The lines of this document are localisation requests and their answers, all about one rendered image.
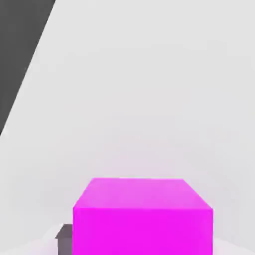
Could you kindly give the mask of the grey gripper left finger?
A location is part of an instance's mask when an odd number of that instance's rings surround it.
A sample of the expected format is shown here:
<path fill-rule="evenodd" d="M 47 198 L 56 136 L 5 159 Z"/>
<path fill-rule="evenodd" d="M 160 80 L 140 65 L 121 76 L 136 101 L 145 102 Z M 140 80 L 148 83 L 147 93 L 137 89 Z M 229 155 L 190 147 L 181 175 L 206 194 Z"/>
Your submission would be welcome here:
<path fill-rule="evenodd" d="M 57 237 L 63 226 L 53 226 L 42 238 L 22 247 L 18 255 L 72 255 L 72 238 Z"/>

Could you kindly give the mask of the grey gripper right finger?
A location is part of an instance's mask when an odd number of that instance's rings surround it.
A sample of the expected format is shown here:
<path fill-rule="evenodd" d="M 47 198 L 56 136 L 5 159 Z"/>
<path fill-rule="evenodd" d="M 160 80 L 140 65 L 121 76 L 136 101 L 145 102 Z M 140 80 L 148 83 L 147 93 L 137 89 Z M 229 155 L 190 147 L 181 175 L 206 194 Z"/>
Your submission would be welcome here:
<path fill-rule="evenodd" d="M 219 238 L 214 238 L 213 255 L 253 255 L 253 252 Z"/>

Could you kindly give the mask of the small magenta cube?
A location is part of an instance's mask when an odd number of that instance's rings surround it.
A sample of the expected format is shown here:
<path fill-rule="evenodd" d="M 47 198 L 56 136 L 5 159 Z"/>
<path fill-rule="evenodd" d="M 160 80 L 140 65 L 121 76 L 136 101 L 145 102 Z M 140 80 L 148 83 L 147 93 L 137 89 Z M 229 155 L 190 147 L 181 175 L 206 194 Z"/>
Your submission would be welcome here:
<path fill-rule="evenodd" d="M 183 179 L 94 178 L 73 207 L 73 255 L 213 255 L 213 209 Z"/>

